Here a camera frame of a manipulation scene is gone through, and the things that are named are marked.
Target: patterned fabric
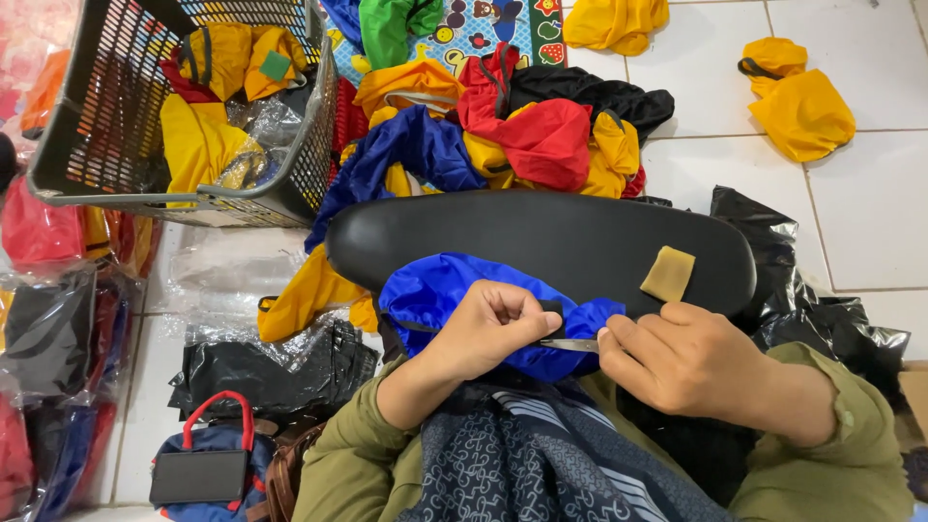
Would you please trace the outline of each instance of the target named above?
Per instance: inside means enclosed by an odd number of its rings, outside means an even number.
[[[422,461],[422,498],[397,522],[736,520],[619,435],[573,379],[501,371],[460,387],[422,426]]]

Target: hand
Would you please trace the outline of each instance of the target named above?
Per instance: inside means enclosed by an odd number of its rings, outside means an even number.
[[[667,303],[638,324],[612,316],[599,332],[599,365],[664,413],[711,417],[814,446],[834,431],[834,389],[815,368],[762,354],[721,315]]]
[[[450,380],[469,381],[493,370],[523,346],[561,326],[531,292],[504,282],[474,282],[445,327],[417,357]]]
[[[380,415],[399,429],[418,426],[462,382],[560,326],[561,316],[543,311],[531,292],[476,281],[429,345],[380,382]]]

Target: red handle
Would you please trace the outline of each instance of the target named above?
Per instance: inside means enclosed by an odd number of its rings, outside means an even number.
[[[187,418],[187,421],[184,423],[185,450],[193,450],[193,435],[190,433],[190,430],[193,429],[193,424],[197,423],[197,420],[206,412],[210,404],[213,404],[221,398],[233,398],[238,401],[238,404],[241,404],[241,448],[245,451],[251,451],[251,447],[254,445],[254,417],[251,413],[251,406],[248,404],[248,400],[240,393],[228,390],[221,391],[210,397],[206,402],[200,404],[200,407]]]

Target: brown bag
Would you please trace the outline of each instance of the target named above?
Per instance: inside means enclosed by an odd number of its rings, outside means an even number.
[[[303,453],[316,444],[326,423],[309,427],[309,422],[296,424],[277,437],[277,452],[267,467],[267,507],[271,522],[291,522],[300,490]]]

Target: gray basket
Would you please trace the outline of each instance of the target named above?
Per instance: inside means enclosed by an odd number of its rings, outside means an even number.
[[[207,227],[311,224],[329,185],[338,74],[314,0],[85,0],[58,103],[27,181],[53,205],[86,204]],[[171,94],[158,60],[206,21],[290,29],[311,63],[316,87],[287,159],[254,189],[200,185],[165,194],[161,104]],[[168,209],[168,202],[191,202]]]

